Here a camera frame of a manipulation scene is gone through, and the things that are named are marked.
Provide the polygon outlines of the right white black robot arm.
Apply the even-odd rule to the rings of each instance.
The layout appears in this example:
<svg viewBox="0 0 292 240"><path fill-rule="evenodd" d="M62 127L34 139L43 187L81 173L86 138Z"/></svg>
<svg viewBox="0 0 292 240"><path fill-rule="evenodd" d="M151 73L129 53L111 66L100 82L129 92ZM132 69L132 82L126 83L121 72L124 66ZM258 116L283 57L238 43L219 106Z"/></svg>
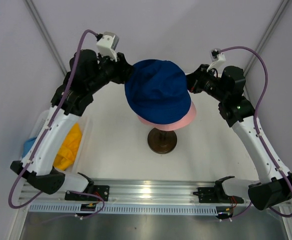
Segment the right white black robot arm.
<svg viewBox="0 0 292 240"><path fill-rule="evenodd" d="M226 176L215 182L214 197L224 203L231 197L250 200L260 211L292 199L292 172L280 160L255 118L256 109L243 96L243 70L227 66L220 77L202 64L187 74L187 89L205 92L218 100L218 110L246 148L257 171L258 181Z"/></svg>

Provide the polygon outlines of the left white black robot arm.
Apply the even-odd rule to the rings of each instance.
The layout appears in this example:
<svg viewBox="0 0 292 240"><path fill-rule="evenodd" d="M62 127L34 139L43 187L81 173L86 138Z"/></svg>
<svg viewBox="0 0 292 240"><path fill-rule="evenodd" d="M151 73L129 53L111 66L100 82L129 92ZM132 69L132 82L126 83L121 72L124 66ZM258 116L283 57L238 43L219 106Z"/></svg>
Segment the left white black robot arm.
<svg viewBox="0 0 292 240"><path fill-rule="evenodd" d="M76 191L85 201L93 196L92 180L80 173L58 170L53 163L68 132L93 102L93 95L110 82L124 84L129 80L132 65L123 53L116 55L113 60L89 49L74 54L71 70L51 100L46 123L35 143L21 160L11 163L11 170L40 192L52 195L61 189Z"/></svg>

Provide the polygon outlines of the pink bucket hat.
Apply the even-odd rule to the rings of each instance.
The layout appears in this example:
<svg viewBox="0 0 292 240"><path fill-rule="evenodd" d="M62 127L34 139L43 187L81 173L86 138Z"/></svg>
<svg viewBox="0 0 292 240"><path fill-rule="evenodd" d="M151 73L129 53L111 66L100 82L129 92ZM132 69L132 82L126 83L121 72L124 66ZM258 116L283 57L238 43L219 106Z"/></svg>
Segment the pink bucket hat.
<svg viewBox="0 0 292 240"><path fill-rule="evenodd" d="M156 128L158 130L161 130L161 131L169 132L169 131L175 131L175 130L181 129L181 128L189 125L195 119L196 114L197 114L196 107L195 107L194 103L191 102L191 105L190 105L190 108L189 108L189 111L187 112L187 114L183 118L181 118L180 120L178 120L174 123L155 124L155 123L149 122L149 121L141 118L140 116L137 116L137 117L138 117L139 121L145 125L152 126L152 127Z"/></svg>

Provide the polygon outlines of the dark blue bucket hat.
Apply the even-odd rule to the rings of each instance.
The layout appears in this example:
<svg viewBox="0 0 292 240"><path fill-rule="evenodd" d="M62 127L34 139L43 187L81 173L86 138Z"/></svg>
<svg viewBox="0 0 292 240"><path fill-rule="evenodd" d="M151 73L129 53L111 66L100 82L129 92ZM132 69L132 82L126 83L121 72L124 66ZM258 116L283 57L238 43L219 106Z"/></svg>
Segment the dark blue bucket hat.
<svg viewBox="0 0 292 240"><path fill-rule="evenodd" d="M147 59L133 65L125 83L125 96L132 111L158 125L181 120L191 108L184 71L168 60Z"/></svg>

